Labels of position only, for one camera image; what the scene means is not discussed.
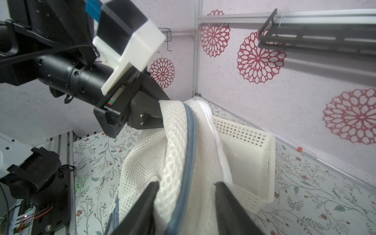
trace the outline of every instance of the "black cable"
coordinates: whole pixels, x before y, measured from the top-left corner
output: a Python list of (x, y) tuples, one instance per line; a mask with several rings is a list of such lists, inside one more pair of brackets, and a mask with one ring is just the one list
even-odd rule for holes
[(16, 209), (17, 207), (21, 206), (21, 204), (14, 206), (12, 209), (9, 210), (9, 215), (11, 214), (12, 210)]
[(19, 62), (23, 62), (23, 61), (28, 61), (28, 60), (33, 59), (33, 58), (38, 57), (38, 56), (44, 56), (44, 55), (48, 55), (48, 54), (55, 54), (55, 53), (58, 53), (58, 52), (64, 52), (64, 51), (75, 49), (75, 48), (78, 48), (78, 47), (94, 47), (94, 45), (80, 44), (80, 45), (72, 45), (72, 46), (58, 46), (58, 47), (54, 47), (54, 48), (47, 49), (47, 50), (32, 52), (32, 53), (28, 53), (28, 54), (19, 55), (19, 56), (13, 56), (13, 57), (1, 59), (0, 60), (0, 66), (4, 66), (4, 65), (7, 65), (7, 64), (19, 63)]
[[(46, 0), (44, 2), (50, 6), (75, 44), (87, 44), (85, 33), (77, 26), (77, 21), (65, 0)], [(97, 58), (92, 49), (79, 48), (79, 50), (85, 59), (85, 65), (91, 65)]]
[(5, 195), (5, 192), (4, 192), (4, 189), (3, 187), (0, 185), (0, 189), (1, 189), (1, 192), (3, 193), (3, 197), (4, 197), (4, 200), (5, 200), (5, 204), (6, 204), (6, 216), (7, 216), (7, 219), (8, 219), (8, 222), (6, 223), (6, 232), (5, 232), (5, 235), (8, 235), (8, 232), (9, 232), (9, 204), (8, 204), (8, 199), (6, 198), (6, 195)]

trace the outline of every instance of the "white plastic bin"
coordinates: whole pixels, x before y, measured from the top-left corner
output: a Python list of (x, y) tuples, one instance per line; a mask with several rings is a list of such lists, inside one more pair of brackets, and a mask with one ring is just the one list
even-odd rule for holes
[(213, 120), (229, 161), (232, 193), (255, 214), (274, 200), (276, 139), (252, 127), (215, 116)]

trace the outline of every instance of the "blue tape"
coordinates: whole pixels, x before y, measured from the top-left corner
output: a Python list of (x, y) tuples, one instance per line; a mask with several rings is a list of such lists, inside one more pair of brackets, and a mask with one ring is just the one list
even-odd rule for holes
[(100, 0), (87, 0), (85, 11), (97, 22), (99, 22), (100, 8), (103, 3)]

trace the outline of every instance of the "floor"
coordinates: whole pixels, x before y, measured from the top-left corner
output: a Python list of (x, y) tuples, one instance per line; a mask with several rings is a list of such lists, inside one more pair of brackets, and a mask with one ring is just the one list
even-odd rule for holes
[[(248, 125), (209, 105), (213, 115)], [(77, 235), (103, 235), (121, 165), (140, 133), (125, 126), (116, 139), (99, 132), (74, 143)], [(376, 235), (375, 202), (376, 195), (277, 141), (274, 202), (250, 217), (267, 235)]]

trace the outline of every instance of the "metal hook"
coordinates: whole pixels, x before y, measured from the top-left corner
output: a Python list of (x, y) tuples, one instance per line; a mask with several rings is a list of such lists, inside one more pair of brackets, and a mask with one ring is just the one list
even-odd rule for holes
[(166, 29), (167, 31), (162, 31), (162, 33), (166, 33), (166, 41), (165, 42), (167, 42), (167, 50), (169, 51), (169, 52), (171, 52), (172, 50), (169, 50), (168, 49), (168, 42), (171, 42), (171, 40), (172, 40), (172, 32), (171, 32), (171, 29), (169, 29), (169, 28), (159, 28), (159, 29)]

